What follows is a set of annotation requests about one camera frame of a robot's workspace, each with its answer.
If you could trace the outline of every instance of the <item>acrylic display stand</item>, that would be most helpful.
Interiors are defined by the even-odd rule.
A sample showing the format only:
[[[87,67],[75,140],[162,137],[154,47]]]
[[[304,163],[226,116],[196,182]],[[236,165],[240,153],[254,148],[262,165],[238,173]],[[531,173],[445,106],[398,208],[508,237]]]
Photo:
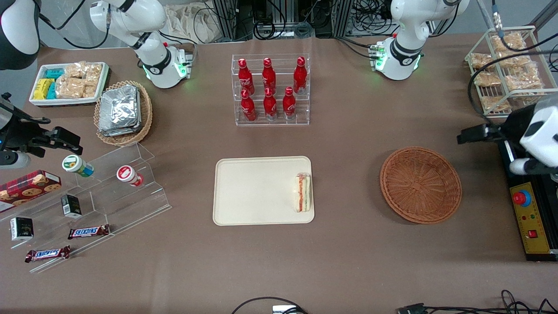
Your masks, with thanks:
[[[31,206],[21,206],[8,210],[9,216],[0,219],[0,228],[9,229],[12,217],[29,217],[33,219],[34,237],[29,241],[12,241],[14,254],[21,255],[21,263],[29,250],[59,249],[70,245],[70,259],[84,251],[112,239],[121,232],[130,229],[171,208],[165,191],[155,182],[151,166],[147,162],[153,158],[147,149],[139,143],[132,143],[89,163],[95,172],[89,178],[76,176],[76,186],[63,187],[54,193],[40,197],[41,201]],[[143,175],[143,184],[133,187],[116,178],[116,170],[122,165],[132,166]],[[70,194],[78,197],[82,216],[78,219],[64,217],[60,197]],[[70,229],[110,224],[110,234],[68,240]],[[29,263],[31,273],[42,272],[60,264],[65,259],[49,259]]]
[[[296,97],[296,118],[287,120],[283,114],[283,97],[285,96],[285,88],[293,85],[293,74],[296,69],[296,59],[303,56],[306,59],[306,70],[308,76],[306,78],[306,93],[295,95]],[[263,60],[270,58],[273,69],[277,77],[276,94],[277,100],[277,119],[268,121],[265,117],[263,109]],[[254,87],[256,92],[252,95],[258,118],[249,122],[242,112],[240,101],[240,81],[238,79],[238,59],[246,59],[248,69],[252,72]],[[234,102],[234,119],[237,126],[287,126],[287,125],[308,125],[310,124],[310,54],[266,54],[266,55],[233,55],[232,65],[232,82],[233,82],[233,102]]]

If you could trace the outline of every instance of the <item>bottle cap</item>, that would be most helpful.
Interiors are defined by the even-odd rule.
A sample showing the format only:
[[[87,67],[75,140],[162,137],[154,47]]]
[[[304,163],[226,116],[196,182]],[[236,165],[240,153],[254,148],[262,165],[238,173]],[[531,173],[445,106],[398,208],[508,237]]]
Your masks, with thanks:
[[[69,155],[62,160],[62,168],[68,172],[78,171],[83,165],[83,159],[77,155]]]
[[[136,171],[134,170],[134,168],[128,165],[122,166],[118,168],[118,170],[116,171],[116,177],[118,178],[118,180],[122,182],[129,182],[135,176],[136,176]]]

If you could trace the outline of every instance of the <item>snickers bar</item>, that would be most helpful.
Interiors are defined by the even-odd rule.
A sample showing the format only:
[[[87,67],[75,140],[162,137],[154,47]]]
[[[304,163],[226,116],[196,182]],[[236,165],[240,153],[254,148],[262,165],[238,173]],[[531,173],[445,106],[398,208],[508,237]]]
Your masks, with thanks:
[[[61,249],[56,250],[46,250],[46,251],[34,251],[31,250],[25,256],[25,263],[29,263],[31,261],[38,261],[44,259],[51,259],[51,258],[68,258],[70,257],[70,246],[65,246]]]
[[[70,235],[68,236],[68,240],[73,239],[75,237],[107,235],[109,233],[110,233],[110,229],[108,227],[108,224],[102,226],[96,226],[96,227],[89,227],[89,228],[70,229]]]

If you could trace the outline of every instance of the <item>empty wicker basket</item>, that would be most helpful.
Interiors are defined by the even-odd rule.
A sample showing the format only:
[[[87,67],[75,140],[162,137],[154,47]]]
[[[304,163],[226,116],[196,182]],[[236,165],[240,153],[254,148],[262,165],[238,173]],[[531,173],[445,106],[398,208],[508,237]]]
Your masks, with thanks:
[[[447,220],[461,202],[461,182],[433,150],[407,147],[391,154],[380,171],[382,194],[403,218],[425,224]]]

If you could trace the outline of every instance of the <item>aluminum foil package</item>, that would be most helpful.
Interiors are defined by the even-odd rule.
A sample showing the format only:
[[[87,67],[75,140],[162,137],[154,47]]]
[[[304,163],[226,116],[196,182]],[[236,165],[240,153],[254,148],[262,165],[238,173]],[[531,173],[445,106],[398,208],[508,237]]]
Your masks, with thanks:
[[[117,136],[141,129],[140,92],[132,85],[110,89],[101,96],[99,132]]]

